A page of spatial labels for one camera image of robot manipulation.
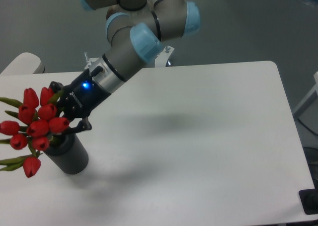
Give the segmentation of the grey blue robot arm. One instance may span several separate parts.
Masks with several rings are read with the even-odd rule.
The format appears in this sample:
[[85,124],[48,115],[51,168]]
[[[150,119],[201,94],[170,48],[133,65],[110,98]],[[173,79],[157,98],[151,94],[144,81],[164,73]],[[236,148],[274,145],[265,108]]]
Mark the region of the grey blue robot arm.
[[198,32],[201,25],[196,3],[185,0],[80,0],[87,10],[118,6],[105,32],[111,49],[69,85],[51,82],[60,95],[57,109],[77,126],[56,124],[52,133],[75,134],[91,130],[88,116],[164,49],[162,43]]

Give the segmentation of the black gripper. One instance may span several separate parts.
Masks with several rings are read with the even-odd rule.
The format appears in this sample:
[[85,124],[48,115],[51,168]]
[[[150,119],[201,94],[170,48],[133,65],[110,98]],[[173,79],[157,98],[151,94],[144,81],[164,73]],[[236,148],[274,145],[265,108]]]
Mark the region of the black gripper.
[[50,83],[49,91],[52,96],[54,94],[61,96],[58,107],[63,109],[64,116],[69,120],[82,118],[76,127],[68,127],[64,130],[63,135],[92,130],[88,116],[93,109],[111,95],[94,80],[99,73],[101,71],[84,71],[66,86],[55,81]]

